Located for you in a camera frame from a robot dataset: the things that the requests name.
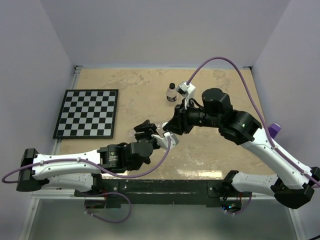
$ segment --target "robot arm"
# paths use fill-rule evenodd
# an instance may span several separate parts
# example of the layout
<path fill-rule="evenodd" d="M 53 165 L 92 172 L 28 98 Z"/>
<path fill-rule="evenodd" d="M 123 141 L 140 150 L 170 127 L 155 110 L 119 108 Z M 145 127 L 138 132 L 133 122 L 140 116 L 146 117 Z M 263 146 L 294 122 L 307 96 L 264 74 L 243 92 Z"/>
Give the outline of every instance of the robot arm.
<path fill-rule="evenodd" d="M 150 164 L 154 150 L 170 148 L 179 141 L 170 132 L 161 137 L 157 127 L 146 120 L 134 128 L 137 142 L 111 144 L 89 152 L 47 155 L 40 154 L 34 148 L 27 149 L 21 161 L 21 167 L 36 164 L 19 172 L 17 191 L 31 192 L 42 188 L 55 187 L 88 192 L 101 191 L 94 176 L 102 173 L 101 168 L 114 174 L 139 170 L 143 163 Z"/>
<path fill-rule="evenodd" d="M 314 193 L 314 183 L 273 149 L 265 130 L 252 115 L 233 109 L 228 94 L 219 88 L 207 89 L 202 93 L 201 106 L 193 98 L 188 98 L 189 93 L 193 96 L 195 92 L 192 84 L 182 83 L 177 91 L 185 99 L 175 107 L 173 118 L 163 128 L 165 131 L 182 135 L 188 134 L 194 126 L 218 128 L 221 136 L 255 154 L 276 173 L 252 175 L 233 170 L 228 173 L 217 191 L 224 192 L 225 196 L 232 191 L 266 194 L 294 209 L 310 201 Z M 304 165 L 279 144 L 274 143 L 307 175 L 319 180 L 318 167 L 310 168 Z"/>

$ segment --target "black and white checkered board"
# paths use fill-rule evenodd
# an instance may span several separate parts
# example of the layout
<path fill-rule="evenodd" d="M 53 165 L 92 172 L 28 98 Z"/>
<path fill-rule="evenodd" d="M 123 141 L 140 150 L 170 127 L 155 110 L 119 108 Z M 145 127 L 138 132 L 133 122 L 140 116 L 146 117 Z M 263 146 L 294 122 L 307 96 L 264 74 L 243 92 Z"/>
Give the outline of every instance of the black and white checkered board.
<path fill-rule="evenodd" d="M 118 89 L 66 90 L 54 139 L 111 139 Z"/>

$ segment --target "small bottle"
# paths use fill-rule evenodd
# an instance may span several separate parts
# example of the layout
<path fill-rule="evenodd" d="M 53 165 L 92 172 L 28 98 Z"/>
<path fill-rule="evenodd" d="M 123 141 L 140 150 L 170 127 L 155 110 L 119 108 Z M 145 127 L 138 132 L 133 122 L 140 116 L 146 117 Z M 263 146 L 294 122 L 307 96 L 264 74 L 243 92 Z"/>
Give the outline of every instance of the small bottle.
<path fill-rule="evenodd" d="M 168 89 L 166 90 L 166 99 L 171 103 L 177 101 L 176 85 L 173 82 L 170 83 Z"/>

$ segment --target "gray wall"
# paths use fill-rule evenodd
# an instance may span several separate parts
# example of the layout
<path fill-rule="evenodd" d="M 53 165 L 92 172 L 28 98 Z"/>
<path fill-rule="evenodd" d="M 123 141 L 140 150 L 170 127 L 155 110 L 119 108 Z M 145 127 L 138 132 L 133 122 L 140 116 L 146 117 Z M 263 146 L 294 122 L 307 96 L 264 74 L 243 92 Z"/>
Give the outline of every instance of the gray wall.
<path fill-rule="evenodd" d="M 291 0 L 253 66 L 264 115 L 283 126 L 277 140 L 312 167 L 320 167 L 319 13 L 318 0 Z M 320 234 L 319 190 L 298 210 L 308 239 Z"/>
<path fill-rule="evenodd" d="M 195 67 L 212 56 L 252 66 L 289 1 L 41 0 L 71 61 L 94 67 Z"/>
<path fill-rule="evenodd" d="M 38 0 L 0 1 L 0 23 L 2 177 L 20 165 L 24 149 L 51 151 L 72 65 Z M 0 238 L 16 240 L 30 194 L 16 192 L 15 184 L 0 185 Z"/>

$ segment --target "beige table surface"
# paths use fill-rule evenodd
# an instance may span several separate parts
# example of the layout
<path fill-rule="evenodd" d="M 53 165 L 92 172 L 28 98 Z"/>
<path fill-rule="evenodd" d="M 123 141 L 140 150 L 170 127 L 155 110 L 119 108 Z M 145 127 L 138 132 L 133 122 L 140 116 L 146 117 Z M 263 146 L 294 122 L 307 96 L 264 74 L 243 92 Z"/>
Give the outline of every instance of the beige table surface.
<path fill-rule="evenodd" d="M 87 152 L 109 144 L 133 142 L 128 131 L 143 121 L 166 122 L 174 105 L 166 100 L 169 83 L 178 85 L 189 79 L 192 69 L 82 69 L 77 89 L 119 89 L 113 139 L 64 139 L 60 154 Z M 256 104 L 260 107 L 250 70 L 241 70 Z M 220 88 L 230 95 L 234 109 L 249 112 L 258 119 L 244 86 L 233 69 L 201 70 L 192 83 L 195 99 L 202 104 L 201 94 L 209 88 Z M 225 140 L 215 128 L 194 127 L 189 134 L 177 136 L 180 144 L 173 148 L 164 163 L 144 179 L 222 179 L 230 170 L 249 174 L 273 174 L 253 154 Z M 144 164 L 137 174 L 154 166 L 165 150 L 155 150 L 151 164 Z"/>

